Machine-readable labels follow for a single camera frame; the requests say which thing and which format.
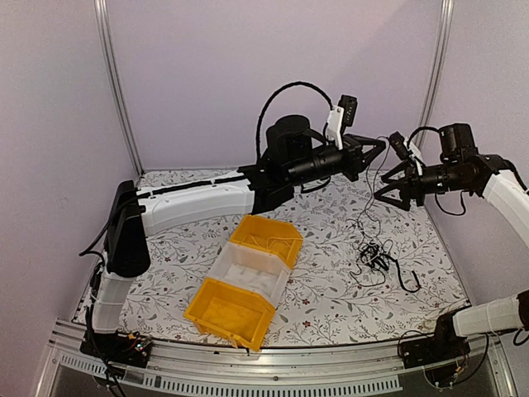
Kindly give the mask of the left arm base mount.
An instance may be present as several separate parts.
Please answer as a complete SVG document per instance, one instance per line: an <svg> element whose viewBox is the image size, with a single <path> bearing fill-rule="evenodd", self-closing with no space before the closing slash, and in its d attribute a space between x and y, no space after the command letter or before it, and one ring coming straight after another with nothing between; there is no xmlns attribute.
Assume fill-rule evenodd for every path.
<svg viewBox="0 0 529 397"><path fill-rule="evenodd" d="M127 366L146 368L153 347L152 338L138 332L113 334L86 332L80 351L88 356Z"/></svg>

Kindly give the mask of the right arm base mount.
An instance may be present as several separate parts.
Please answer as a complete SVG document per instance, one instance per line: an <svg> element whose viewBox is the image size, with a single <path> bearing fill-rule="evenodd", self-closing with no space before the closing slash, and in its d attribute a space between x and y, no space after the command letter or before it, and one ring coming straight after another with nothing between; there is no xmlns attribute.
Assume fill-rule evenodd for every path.
<svg viewBox="0 0 529 397"><path fill-rule="evenodd" d="M470 346L464 338L439 342L434 336L412 330L399 338L397 354L405 369L422 368L431 385L444 389L454 386L467 368Z"/></svg>

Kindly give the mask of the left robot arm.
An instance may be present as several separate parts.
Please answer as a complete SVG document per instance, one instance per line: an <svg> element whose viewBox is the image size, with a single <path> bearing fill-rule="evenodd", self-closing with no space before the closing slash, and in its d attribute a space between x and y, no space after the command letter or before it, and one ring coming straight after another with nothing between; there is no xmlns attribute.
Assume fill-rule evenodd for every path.
<svg viewBox="0 0 529 397"><path fill-rule="evenodd" d="M150 267L147 237L209 218L266 213L292 199L295 187L336 174L355 182L386 147L381 139L345 132L356 108L356 98L341 96L329 106L322 132L303 115L281 117L256 131L267 147L257 150L253 165L215 179L158 189L139 189L131 180L120 183L106 223L81 253L92 255L95 244L103 244L104 269L87 319L92 347L106 359L121 354L123 343L114 333L132 282Z"/></svg>

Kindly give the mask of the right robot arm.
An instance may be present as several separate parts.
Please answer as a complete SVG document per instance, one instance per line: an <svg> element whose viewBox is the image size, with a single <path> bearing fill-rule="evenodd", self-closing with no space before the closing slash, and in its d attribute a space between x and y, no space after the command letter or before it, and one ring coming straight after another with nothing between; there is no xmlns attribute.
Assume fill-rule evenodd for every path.
<svg viewBox="0 0 529 397"><path fill-rule="evenodd" d="M375 192L375 198L407 211L413 203L422 206L428 194L475 194L494 207L527 242L528 188L516 166L500 155L479 153L466 123L454 123L434 132L441 143L437 165L424 165L421 152L400 133L389 137L401 162L382 176L384 186ZM433 360L444 361L469 336L527 329L528 293L523 291L441 315L427 343L427 353Z"/></svg>

